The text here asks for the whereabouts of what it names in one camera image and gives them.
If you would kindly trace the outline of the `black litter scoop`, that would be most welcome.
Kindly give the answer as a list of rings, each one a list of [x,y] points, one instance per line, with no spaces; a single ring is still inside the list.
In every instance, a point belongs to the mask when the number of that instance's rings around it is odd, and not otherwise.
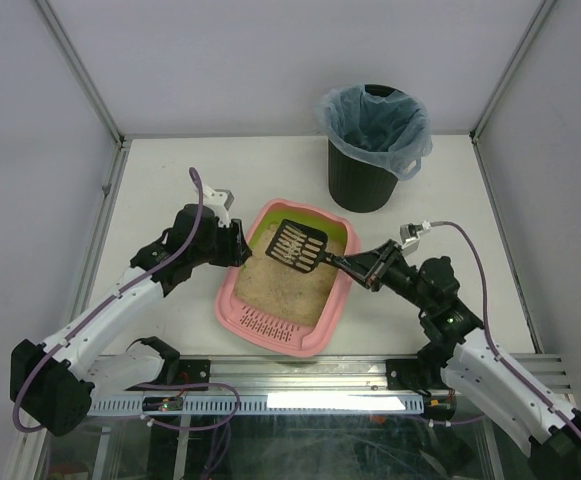
[[[302,274],[313,272],[320,264],[348,270],[351,264],[327,249],[326,232],[284,219],[265,250],[265,255]]]

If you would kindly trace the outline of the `pink litter box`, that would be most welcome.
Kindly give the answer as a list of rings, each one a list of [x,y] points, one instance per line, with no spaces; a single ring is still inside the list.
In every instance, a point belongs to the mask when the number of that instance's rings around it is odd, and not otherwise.
[[[246,234],[253,252],[263,231],[272,223],[278,226],[289,219],[327,233],[327,249],[336,255],[361,251],[361,240],[350,222],[326,210],[289,200],[274,199],[260,211]],[[293,357],[311,357],[329,343],[342,316],[352,280],[337,271],[332,290],[321,317],[314,327],[299,325],[266,314],[236,297],[235,283],[242,267],[230,268],[215,301],[215,313],[221,325],[244,340]]]

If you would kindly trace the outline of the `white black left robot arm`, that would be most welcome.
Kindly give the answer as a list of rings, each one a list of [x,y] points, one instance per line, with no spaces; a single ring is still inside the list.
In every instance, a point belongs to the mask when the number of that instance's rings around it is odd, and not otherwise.
[[[165,299],[209,264],[240,267],[251,257],[242,222],[209,207],[188,204],[174,224],[142,247],[95,306],[39,343],[20,342],[11,353],[10,398],[15,427],[27,413],[55,436],[74,430],[92,405],[142,384],[172,386],[179,352],[156,336],[133,341],[127,351],[103,351],[147,306]]]

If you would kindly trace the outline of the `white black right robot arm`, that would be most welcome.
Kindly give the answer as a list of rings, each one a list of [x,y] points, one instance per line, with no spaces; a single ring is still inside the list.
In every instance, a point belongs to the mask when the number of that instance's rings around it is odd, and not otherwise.
[[[393,241],[328,257],[369,291],[386,287],[419,310],[429,342],[423,367],[470,400],[524,453],[538,479],[581,479],[581,409],[554,394],[492,337],[485,318],[459,298],[447,256],[411,266]]]

